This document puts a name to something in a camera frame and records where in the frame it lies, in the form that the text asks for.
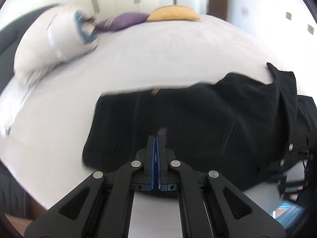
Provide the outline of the dark grey headboard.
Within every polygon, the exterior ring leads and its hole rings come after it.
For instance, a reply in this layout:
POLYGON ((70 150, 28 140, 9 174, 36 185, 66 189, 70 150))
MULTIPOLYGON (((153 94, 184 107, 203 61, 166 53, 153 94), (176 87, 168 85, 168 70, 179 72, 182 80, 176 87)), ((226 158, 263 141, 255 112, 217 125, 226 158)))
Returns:
POLYGON ((13 63, 14 55, 26 30, 34 21, 46 10, 57 6, 57 4, 48 5, 31 12, 28 12, 13 22, 6 25, 0 32, 0 92, 14 76, 13 63))

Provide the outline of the white flat pillow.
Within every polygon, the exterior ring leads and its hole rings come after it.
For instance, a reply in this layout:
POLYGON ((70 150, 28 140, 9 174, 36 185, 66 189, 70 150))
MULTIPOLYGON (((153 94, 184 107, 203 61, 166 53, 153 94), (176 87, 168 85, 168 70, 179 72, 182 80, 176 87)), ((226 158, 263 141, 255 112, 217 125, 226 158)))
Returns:
POLYGON ((25 84, 15 76, 9 81, 1 93, 1 136, 6 137, 10 134, 16 117, 28 97, 31 95, 37 83, 25 84))

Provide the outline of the rolled white duvet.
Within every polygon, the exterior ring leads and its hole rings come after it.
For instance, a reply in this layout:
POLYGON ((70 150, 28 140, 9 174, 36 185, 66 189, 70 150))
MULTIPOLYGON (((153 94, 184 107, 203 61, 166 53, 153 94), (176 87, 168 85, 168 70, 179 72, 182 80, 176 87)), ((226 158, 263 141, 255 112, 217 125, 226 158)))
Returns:
POLYGON ((96 16, 80 7, 58 5, 42 13, 24 33, 14 56, 14 75, 26 84, 98 45, 96 16))

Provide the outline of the purple cushion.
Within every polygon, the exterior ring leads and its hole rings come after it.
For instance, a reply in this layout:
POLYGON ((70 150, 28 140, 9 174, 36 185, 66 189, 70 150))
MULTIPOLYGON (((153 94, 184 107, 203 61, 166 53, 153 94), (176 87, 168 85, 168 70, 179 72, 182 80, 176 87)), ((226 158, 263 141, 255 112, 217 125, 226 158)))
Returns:
POLYGON ((107 18, 95 26, 96 31, 100 32, 116 32, 133 25, 144 23, 149 14, 141 12, 124 12, 117 16, 107 18))

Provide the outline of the dark bedside cabinet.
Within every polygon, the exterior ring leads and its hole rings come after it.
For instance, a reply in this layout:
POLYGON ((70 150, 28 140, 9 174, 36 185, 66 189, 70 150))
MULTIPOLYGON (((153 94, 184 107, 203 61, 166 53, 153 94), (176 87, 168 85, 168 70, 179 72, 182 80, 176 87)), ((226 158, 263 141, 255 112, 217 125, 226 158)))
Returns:
POLYGON ((27 197, 25 190, 1 163, 0 173, 1 209, 5 214, 27 218, 27 197))

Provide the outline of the black denim pants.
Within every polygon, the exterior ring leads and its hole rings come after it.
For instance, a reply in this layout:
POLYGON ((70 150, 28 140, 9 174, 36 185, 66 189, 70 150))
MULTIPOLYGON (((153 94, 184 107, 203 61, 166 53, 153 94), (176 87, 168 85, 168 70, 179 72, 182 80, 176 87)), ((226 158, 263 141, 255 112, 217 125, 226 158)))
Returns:
POLYGON ((292 72, 268 65, 272 83, 229 73, 215 84, 103 95, 83 149, 86 166, 119 169, 148 137, 193 169, 217 170, 240 190, 274 174, 292 140, 315 137, 316 105, 297 93, 292 72))

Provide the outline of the white bed mattress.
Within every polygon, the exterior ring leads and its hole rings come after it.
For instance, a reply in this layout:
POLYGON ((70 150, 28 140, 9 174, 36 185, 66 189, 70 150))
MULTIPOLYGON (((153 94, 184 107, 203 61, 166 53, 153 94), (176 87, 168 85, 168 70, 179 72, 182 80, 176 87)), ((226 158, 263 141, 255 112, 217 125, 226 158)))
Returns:
POLYGON ((211 16, 101 35, 35 84, 2 160, 25 237, 286 237, 245 191, 297 160, 297 80, 211 16))

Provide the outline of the light blue plastic stool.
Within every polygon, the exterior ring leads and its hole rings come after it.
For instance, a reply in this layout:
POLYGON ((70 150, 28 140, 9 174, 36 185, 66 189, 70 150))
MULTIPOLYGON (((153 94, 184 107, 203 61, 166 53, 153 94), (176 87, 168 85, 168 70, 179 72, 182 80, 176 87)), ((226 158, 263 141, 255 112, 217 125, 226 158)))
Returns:
POLYGON ((286 230, 294 227, 306 209, 291 202, 283 202, 278 208, 270 213, 286 230))

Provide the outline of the yellow cushion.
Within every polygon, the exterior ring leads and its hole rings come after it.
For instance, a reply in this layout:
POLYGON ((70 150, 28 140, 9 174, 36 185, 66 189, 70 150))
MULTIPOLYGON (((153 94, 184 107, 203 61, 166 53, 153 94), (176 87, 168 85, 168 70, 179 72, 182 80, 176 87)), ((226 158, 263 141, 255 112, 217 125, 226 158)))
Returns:
POLYGON ((158 22, 167 20, 200 20, 192 8, 179 5, 169 5, 154 10, 147 18, 148 22, 158 22))

